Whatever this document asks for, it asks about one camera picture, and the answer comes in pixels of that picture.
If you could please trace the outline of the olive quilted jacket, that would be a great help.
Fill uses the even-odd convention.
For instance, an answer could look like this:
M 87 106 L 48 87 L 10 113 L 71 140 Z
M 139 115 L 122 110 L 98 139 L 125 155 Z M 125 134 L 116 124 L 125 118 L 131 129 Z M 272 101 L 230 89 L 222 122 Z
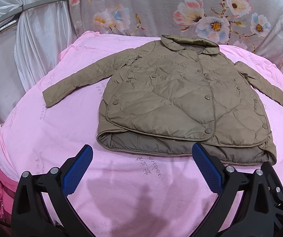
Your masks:
M 109 55 L 44 90 L 46 106 L 104 79 L 97 142 L 107 150 L 178 157 L 201 143 L 226 163 L 277 161 L 259 94 L 283 107 L 283 91 L 212 41 L 163 35 Z

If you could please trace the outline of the pink bed sheet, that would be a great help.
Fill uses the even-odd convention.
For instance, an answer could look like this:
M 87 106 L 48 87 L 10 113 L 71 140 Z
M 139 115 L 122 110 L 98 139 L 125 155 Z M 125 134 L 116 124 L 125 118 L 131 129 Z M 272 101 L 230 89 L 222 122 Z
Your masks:
M 191 157 L 138 156 L 96 141 L 103 80 L 50 109 L 42 92 L 97 60 L 149 42 L 147 37 L 85 32 L 61 52 L 58 65 L 18 102 L 0 129 L 0 169 L 14 181 L 47 173 L 89 144 L 93 161 L 68 197 L 96 236 L 189 236 L 217 195 Z

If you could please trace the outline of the grey floral curtain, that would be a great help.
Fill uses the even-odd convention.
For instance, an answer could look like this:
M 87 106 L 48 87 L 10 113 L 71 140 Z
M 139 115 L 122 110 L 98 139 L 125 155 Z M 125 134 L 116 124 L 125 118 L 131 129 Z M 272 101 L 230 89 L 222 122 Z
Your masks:
M 205 38 L 273 62 L 283 73 L 283 0 L 69 0 L 76 33 Z

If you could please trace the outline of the white satin curtain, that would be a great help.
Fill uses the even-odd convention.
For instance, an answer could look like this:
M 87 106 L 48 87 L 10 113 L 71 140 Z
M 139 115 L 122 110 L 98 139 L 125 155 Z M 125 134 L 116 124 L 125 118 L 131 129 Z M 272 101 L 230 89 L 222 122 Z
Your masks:
M 74 39 L 68 0 L 0 0 L 0 127 Z

